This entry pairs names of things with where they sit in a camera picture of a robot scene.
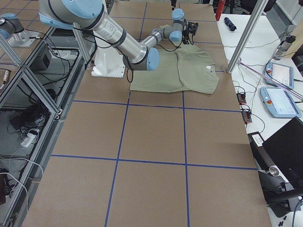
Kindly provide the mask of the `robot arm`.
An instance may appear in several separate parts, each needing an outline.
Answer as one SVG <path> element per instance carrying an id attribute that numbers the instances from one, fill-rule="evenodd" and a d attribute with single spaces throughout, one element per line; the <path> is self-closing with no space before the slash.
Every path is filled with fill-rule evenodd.
<path id="1" fill-rule="evenodd" d="M 198 23 L 185 19 L 182 9 L 174 9 L 171 26 L 156 28 L 138 42 L 108 15 L 100 0 L 41 0 L 39 17 L 48 26 L 72 30 L 77 23 L 82 30 L 96 32 L 111 47 L 122 52 L 123 62 L 130 70 L 156 70 L 160 57 L 155 46 L 159 42 L 168 39 L 188 44 L 198 29 Z"/>

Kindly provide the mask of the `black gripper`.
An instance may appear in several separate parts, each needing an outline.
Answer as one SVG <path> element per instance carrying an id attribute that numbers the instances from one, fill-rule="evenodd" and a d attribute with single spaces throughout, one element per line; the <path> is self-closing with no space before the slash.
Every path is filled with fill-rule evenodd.
<path id="1" fill-rule="evenodd" d="M 194 44 L 194 36 L 198 30 L 199 24 L 184 20 L 184 27 L 182 31 L 182 43 L 183 44 Z"/>

